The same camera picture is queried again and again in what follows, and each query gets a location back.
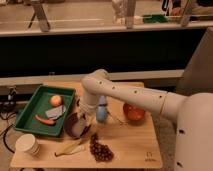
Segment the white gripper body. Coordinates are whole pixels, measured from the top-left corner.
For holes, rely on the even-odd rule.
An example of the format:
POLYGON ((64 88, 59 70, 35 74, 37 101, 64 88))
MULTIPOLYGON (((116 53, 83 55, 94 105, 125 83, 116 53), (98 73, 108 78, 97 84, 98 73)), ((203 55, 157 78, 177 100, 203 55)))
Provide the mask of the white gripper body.
POLYGON ((85 117, 87 121, 92 121, 95 117, 96 108, 96 105, 89 105, 83 101, 80 101, 77 117, 85 117))

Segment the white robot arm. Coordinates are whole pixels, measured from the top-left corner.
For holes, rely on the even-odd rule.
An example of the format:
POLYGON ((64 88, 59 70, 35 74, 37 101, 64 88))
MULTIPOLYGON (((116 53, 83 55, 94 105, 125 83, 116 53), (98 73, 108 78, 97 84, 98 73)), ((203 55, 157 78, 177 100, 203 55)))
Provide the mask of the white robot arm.
POLYGON ((98 69, 82 78, 82 114, 95 112, 109 96, 177 123, 174 171, 213 171, 213 93, 177 93, 112 82, 98 69))

